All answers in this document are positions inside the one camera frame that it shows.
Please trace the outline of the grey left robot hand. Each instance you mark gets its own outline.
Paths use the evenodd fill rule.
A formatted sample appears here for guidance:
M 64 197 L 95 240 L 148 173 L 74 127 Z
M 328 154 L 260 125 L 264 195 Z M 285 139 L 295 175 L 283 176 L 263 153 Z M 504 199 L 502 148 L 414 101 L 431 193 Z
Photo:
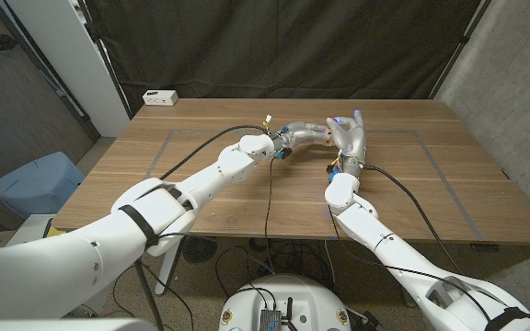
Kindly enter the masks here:
M 301 143 L 331 144 L 331 131 L 327 126 L 308 122 L 292 122 L 270 135 L 274 145 L 274 158 L 284 159 Z

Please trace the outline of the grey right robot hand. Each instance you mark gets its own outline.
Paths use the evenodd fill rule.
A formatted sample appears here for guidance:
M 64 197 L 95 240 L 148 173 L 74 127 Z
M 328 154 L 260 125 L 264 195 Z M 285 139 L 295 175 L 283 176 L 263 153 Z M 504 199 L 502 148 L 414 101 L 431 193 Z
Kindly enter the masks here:
M 334 144 L 339 148 L 340 170 L 359 178 L 360 164 L 364 163 L 366 138 L 361 111 L 356 109 L 351 118 L 329 117 L 326 119 Z

